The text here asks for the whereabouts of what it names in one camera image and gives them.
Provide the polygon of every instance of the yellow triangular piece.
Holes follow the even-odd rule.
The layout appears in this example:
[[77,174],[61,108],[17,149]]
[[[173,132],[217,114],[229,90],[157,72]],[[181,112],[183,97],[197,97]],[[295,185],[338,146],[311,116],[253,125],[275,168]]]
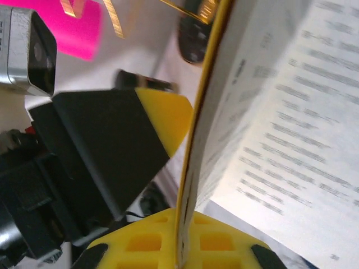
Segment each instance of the yellow triangular piece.
[[136,88],[136,93],[164,149],[172,157],[190,128],[190,102],[184,96],[159,90]]

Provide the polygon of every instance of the page number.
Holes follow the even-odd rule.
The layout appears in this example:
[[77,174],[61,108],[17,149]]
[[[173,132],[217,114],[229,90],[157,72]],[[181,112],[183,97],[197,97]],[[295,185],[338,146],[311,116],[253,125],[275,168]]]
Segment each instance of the page number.
[[330,255],[330,258],[335,260],[335,261],[339,260],[339,257],[337,255],[335,255],[335,254]]

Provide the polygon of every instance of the camera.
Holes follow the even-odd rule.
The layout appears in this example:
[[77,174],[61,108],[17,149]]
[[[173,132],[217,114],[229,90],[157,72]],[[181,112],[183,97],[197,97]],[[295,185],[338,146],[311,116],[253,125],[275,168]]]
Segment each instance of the camera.
[[55,37],[34,10],[0,6],[0,89],[52,96],[56,55]]

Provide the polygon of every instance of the yellow plastic part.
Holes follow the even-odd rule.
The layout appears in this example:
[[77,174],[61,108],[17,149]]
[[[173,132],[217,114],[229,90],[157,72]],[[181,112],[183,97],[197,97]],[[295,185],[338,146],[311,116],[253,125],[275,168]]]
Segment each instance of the yellow plastic part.
[[[134,222],[92,242],[108,250],[97,269],[173,269],[175,209]],[[195,212],[190,226],[190,255],[184,269],[261,269],[252,253],[266,244],[227,224]]]
[[184,96],[153,89],[136,88],[164,149],[169,157],[176,153],[192,121],[192,106]]

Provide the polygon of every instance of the book page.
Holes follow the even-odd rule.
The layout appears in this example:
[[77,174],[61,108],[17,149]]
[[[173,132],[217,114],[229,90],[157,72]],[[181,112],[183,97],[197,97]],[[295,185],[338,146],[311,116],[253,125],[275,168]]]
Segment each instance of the book page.
[[359,2],[315,1],[212,200],[319,268],[358,268]]
[[179,200],[179,266],[186,260],[188,227],[197,201],[201,210],[217,186],[256,109],[274,80],[309,0],[234,1],[191,140]]

